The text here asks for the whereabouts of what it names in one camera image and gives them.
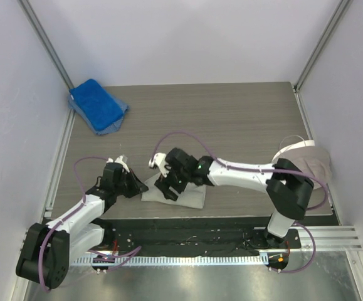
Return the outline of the grey cloth napkin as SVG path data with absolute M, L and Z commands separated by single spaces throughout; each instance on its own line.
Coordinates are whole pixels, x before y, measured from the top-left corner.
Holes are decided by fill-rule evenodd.
M 205 186 L 196 186 L 193 183 L 188 183 L 185 191 L 181 194 L 178 194 L 178 199 L 176 201 L 173 201 L 170 199 L 166 199 L 163 193 L 154 185 L 155 181 L 158 180 L 159 176 L 160 173 L 152 176 L 144 182 L 149 190 L 142 193 L 141 201 L 182 206 L 192 209 L 203 209 L 206 197 Z

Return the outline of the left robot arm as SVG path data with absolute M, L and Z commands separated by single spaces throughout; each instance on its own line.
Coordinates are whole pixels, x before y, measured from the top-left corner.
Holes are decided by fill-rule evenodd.
M 29 227 L 16 265 L 16 275 L 50 291 L 61 285 L 70 265 L 88 250 L 109 249 L 111 227 L 100 218 L 119 196 L 132 198 L 148 191 L 125 163 L 106 163 L 95 185 L 60 217 Z

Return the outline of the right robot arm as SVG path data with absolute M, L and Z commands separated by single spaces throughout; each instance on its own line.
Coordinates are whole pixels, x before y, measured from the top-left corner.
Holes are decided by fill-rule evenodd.
M 294 222 L 304 218 L 314 188 L 313 182 L 287 159 L 274 164 L 243 164 L 211 156 L 196 159 L 180 148 L 156 153 L 149 167 L 158 169 L 156 188 L 166 199 L 177 201 L 188 184 L 234 186 L 265 193 L 274 212 L 263 233 L 265 243 L 279 247 Z

